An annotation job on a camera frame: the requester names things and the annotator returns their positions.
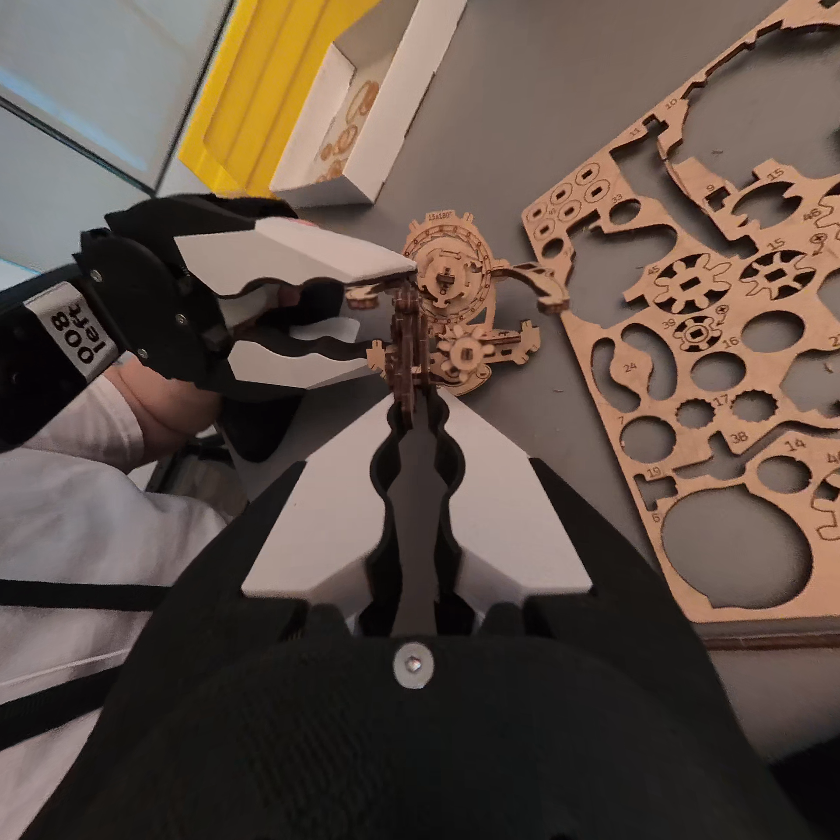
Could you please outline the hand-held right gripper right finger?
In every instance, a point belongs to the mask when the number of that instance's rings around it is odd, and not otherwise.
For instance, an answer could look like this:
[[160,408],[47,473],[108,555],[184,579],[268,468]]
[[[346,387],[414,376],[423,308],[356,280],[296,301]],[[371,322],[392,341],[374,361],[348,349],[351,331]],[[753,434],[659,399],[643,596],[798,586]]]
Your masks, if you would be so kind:
[[592,589],[532,460],[448,391],[427,399],[434,467],[446,485],[437,522],[439,634],[470,634],[501,603]]

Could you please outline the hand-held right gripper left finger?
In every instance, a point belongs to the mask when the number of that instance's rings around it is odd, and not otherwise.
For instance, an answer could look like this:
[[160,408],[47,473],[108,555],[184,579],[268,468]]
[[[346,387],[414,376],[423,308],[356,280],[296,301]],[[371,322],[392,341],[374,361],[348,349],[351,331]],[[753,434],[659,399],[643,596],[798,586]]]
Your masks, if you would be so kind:
[[243,595],[328,604],[358,634],[392,632],[403,572],[388,491],[405,431],[389,395],[307,458]]

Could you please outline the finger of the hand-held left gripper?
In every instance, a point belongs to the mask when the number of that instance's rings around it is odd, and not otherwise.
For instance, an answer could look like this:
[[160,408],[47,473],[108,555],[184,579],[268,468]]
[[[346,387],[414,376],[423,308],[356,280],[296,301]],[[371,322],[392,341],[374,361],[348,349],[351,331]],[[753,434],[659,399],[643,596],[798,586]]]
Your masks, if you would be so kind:
[[372,374],[371,342],[358,342],[354,318],[326,318],[283,329],[242,322],[234,327],[227,358],[203,378],[218,394],[273,394],[309,391]]
[[175,237],[185,267],[219,300],[230,330],[265,312],[277,295],[316,280],[345,288],[381,285],[416,272],[417,264],[382,246],[289,218],[264,218],[253,228]]

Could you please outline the wooden gear model assembly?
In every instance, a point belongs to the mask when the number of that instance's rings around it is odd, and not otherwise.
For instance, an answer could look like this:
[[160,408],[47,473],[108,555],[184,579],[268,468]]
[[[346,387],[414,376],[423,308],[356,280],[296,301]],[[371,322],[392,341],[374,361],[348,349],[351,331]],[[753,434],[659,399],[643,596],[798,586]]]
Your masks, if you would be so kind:
[[559,314],[570,302],[551,268],[495,258],[469,213],[428,213],[412,222],[403,255],[416,265],[411,278],[354,287],[345,299],[351,309],[371,309],[380,295],[392,298],[391,340],[375,341],[367,359],[387,381],[405,428],[413,424],[418,394],[435,387],[466,394],[490,378],[493,364],[525,364],[539,350],[540,331],[531,321],[495,328],[499,280],[529,286],[544,313]]

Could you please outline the laser-cut wooden parts sheet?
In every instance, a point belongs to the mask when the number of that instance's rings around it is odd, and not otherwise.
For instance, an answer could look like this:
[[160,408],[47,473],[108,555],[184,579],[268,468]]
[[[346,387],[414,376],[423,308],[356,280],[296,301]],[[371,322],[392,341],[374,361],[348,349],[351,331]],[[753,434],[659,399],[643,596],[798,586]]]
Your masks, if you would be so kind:
[[[838,3],[786,2],[522,213],[534,252],[570,278],[572,234],[675,235],[624,292],[645,308],[609,328],[562,315],[605,432],[677,603],[697,625],[838,618],[838,415],[798,407],[783,389],[807,353],[838,351],[838,319],[819,290],[838,272],[838,176],[756,164],[737,186],[692,157],[673,162],[690,95],[759,39],[838,30]],[[614,153],[656,137],[670,180],[728,243],[724,255],[635,191]],[[802,534],[811,570],[798,593],[764,608],[714,606],[665,550],[666,517],[704,491],[742,487]]]

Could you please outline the person's left hand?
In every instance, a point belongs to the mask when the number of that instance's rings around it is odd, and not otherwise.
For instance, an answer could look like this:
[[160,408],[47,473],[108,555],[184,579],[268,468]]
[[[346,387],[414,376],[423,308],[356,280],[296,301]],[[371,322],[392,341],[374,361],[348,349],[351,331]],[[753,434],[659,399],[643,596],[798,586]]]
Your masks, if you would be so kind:
[[215,425],[222,397],[193,383],[167,379],[128,354],[104,373],[122,395],[143,436],[141,465],[173,455]]

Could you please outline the white cardboard box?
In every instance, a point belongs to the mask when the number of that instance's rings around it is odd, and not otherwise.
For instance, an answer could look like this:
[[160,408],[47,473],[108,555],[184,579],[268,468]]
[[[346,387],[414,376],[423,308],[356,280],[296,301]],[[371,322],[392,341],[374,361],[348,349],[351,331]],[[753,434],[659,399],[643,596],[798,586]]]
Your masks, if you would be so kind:
[[294,207],[372,205],[466,1],[384,1],[336,38],[270,191]]

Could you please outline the yellow panel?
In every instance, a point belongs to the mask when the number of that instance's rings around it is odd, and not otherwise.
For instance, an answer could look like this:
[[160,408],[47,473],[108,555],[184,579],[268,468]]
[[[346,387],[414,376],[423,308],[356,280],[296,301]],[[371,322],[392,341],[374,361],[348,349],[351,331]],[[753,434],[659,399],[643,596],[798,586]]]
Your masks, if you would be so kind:
[[189,119],[180,161],[221,197],[270,182],[333,41],[376,1],[241,1]]

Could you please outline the person's white shirt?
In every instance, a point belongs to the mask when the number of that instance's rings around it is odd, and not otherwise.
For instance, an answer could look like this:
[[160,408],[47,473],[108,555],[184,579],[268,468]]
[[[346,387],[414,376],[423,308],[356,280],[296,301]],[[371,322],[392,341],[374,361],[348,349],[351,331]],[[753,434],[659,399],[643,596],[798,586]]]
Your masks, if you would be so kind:
[[[2,581],[173,585],[229,519],[201,500],[149,493],[140,428],[102,381],[35,444],[2,454]],[[78,756],[100,702],[54,700],[76,679],[112,677],[148,612],[2,605],[2,838],[19,838]]]

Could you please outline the person's black trousers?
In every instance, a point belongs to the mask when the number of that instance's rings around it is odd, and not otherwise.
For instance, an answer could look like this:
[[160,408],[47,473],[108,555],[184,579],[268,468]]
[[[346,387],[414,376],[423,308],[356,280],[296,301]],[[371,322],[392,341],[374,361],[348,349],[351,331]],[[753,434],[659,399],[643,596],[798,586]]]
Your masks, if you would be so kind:
[[839,736],[770,766],[773,777],[821,838],[839,838]]

